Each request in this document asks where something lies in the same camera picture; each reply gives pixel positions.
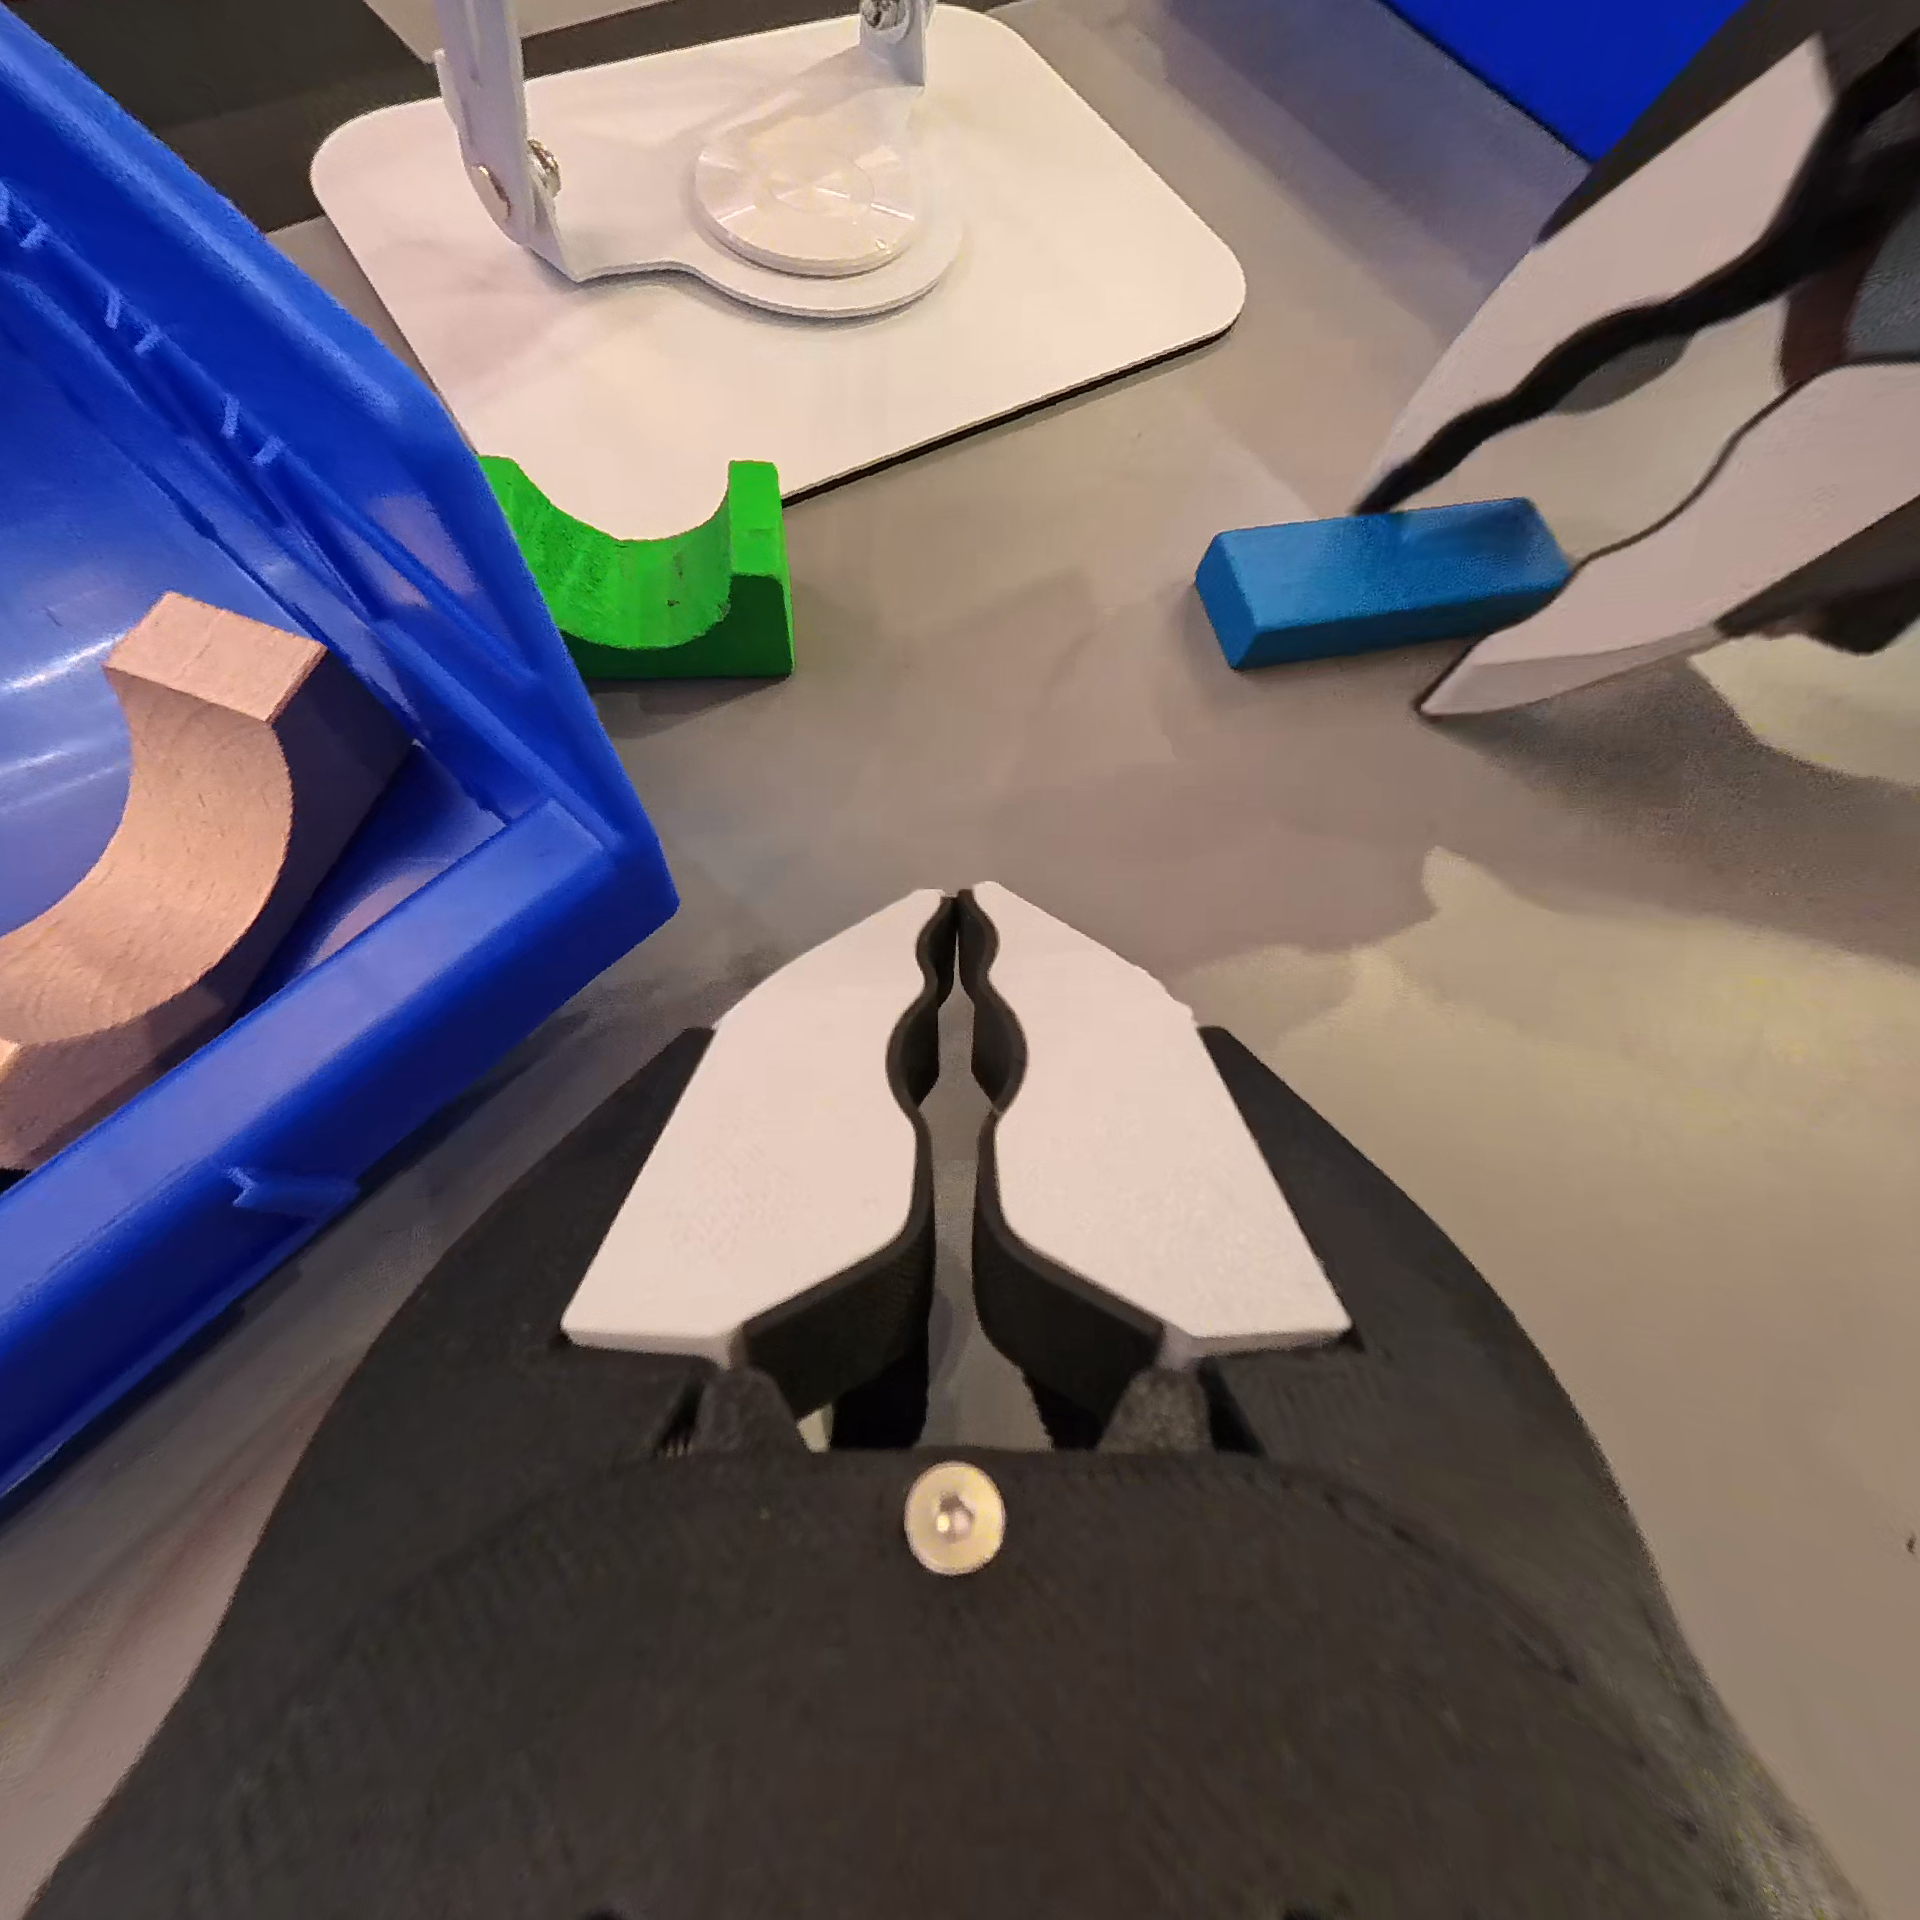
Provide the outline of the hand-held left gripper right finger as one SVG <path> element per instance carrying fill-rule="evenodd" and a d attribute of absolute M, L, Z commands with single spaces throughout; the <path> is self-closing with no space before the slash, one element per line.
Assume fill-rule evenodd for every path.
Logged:
<path fill-rule="evenodd" d="M 1140 1375 L 1354 1329 L 1186 1000 L 994 879 L 960 894 L 960 981 L 976 1319 L 1054 1446 L 1095 1446 Z"/>

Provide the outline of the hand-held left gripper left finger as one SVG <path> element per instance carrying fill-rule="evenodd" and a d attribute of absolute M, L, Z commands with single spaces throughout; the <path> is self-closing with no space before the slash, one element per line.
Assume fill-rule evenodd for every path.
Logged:
<path fill-rule="evenodd" d="M 936 1277 L 933 1147 L 956 898 L 911 890 L 709 1029 L 559 1319 L 582 1351 L 773 1379 L 834 1443 L 917 1443 Z"/>

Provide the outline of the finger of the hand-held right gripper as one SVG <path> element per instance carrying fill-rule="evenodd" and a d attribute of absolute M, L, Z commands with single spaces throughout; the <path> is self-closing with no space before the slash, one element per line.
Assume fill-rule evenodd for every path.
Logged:
<path fill-rule="evenodd" d="M 1477 642 L 1420 715 L 1533 705 L 1715 643 L 1916 490 L 1916 361 L 1837 366 L 1743 424 L 1667 518 L 1583 559 L 1541 611 Z"/>
<path fill-rule="evenodd" d="M 1622 351 L 1739 309 L 1818 201 L 1837 126 L 1811 33 L 1525 253 L 1402 409 L 1354 509 L 1396 509 Z"/>

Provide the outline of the blue plastic bin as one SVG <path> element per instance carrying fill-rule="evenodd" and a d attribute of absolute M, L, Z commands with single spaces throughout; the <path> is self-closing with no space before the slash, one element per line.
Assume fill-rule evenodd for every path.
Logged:
<path fill-rule="evenodd" d="M 1605 155 L 1739 2 L 1389 2 L 1583 159 Z"/>
<path fill-rule="evenodd" d="M 676 910 L 438 397 L 4 10 L 4 910 L 128 771 L 104 648 L 168 589 L 322 640 L 414 745 L 220 1037 L 4 1187 L 4 1503 Z"/>

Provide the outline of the blue wooden block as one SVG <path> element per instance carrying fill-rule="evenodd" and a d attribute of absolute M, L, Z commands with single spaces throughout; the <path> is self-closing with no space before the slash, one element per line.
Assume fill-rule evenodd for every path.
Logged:
<path fill-rule="evenodd" d="M 1220 531 L 1194 582 L 1228 665 L 1252 669 L 1482 640 L 1571 573 L 1544 517 L 1508 495 Z"/>

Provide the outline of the green wooden block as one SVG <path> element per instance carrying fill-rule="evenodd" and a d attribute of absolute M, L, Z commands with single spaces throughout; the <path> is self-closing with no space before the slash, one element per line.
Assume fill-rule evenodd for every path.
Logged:
<path fill-rule="evenodd" d="M 779 681 L 794 584 L 773 464 L 731 462 L 719 507 L 682 535 L 619 539 L 556 507 L 516 462 L 479 467 L 587 681 Z"/>

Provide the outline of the natural wooden arch block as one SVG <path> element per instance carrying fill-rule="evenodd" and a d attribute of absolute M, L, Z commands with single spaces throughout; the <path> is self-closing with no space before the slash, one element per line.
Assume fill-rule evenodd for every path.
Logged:
<path fill-rule="evenodd" d="M 414 741 L 326 643 L 167 591 L 104 679 L 130 782 L 3 941 L 3 1163 L 34 1170 L 216 1037 Z"/>

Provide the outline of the white document stand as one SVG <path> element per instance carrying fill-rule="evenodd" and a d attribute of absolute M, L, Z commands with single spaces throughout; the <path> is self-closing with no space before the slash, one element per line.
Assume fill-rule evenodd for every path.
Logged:
<path fill-rule="evenodd" d="M 687 206 L 706 126 L 858 43 L 850 15 L 531 79 L 572 281 L 503 231 L 440 99 L 334 129 L 310 185 L 468 443 L 612 536 L 704 520 L 734 462 L 784 495 L 957 439 L 1220 335 L 1234 250 L 992 15 L 943 6 L 914 131 L 956 242 L 852 278 L 752 266 Z"/>

